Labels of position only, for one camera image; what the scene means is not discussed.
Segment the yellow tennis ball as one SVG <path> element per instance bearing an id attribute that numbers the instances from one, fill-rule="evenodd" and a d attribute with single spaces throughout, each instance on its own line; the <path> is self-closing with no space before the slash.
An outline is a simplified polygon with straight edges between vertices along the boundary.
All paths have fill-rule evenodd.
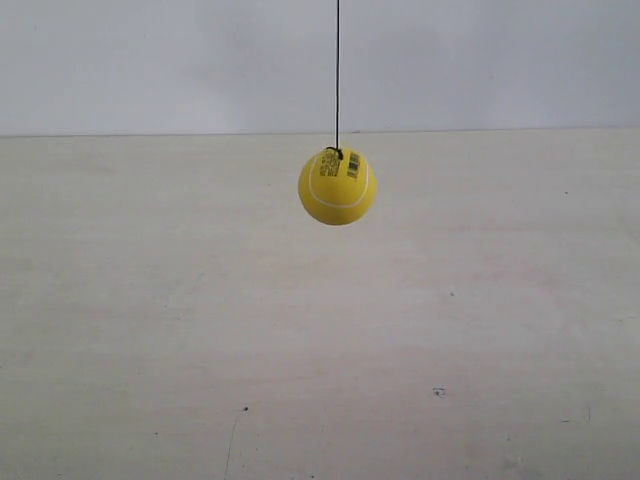
<path id="1" fill-rule="evenodd" d="M 363 218 L 374 205 L 378 181 L 368 159 L 352 148 L 326 147 L 301 170 L 298 196 L 316 221 L 344 226 Z"/>

